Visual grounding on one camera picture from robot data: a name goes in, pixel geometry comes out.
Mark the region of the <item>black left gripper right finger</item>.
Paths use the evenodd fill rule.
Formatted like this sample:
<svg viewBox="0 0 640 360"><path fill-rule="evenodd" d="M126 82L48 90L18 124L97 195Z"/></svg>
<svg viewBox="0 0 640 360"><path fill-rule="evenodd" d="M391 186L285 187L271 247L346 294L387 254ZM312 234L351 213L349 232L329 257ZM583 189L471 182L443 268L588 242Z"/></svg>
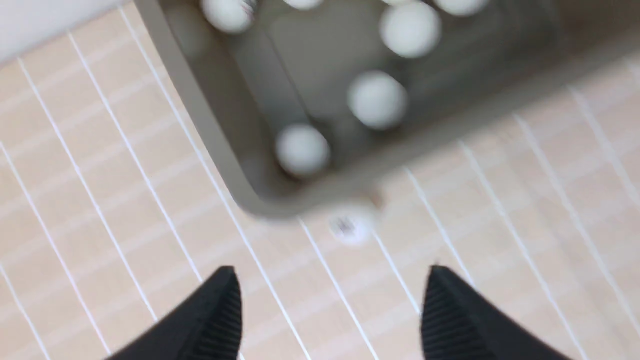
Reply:
<svg viewBox="0 0 640 360"><path fill-rule="evenodd" d="M444 265L432 265L420 318L425 360L564 360Z"/></svg>

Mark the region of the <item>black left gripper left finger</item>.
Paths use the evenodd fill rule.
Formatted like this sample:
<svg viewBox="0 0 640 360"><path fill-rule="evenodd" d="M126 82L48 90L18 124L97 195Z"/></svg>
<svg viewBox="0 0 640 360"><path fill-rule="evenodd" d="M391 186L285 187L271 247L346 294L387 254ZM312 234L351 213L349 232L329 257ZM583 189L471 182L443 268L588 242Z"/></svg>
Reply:
<svg viewBox="0 0 640 360"><path fill-rule="evenodd" d="M154 326L110 360L237 360L242 291L233 266L220 266Z"/></svg>

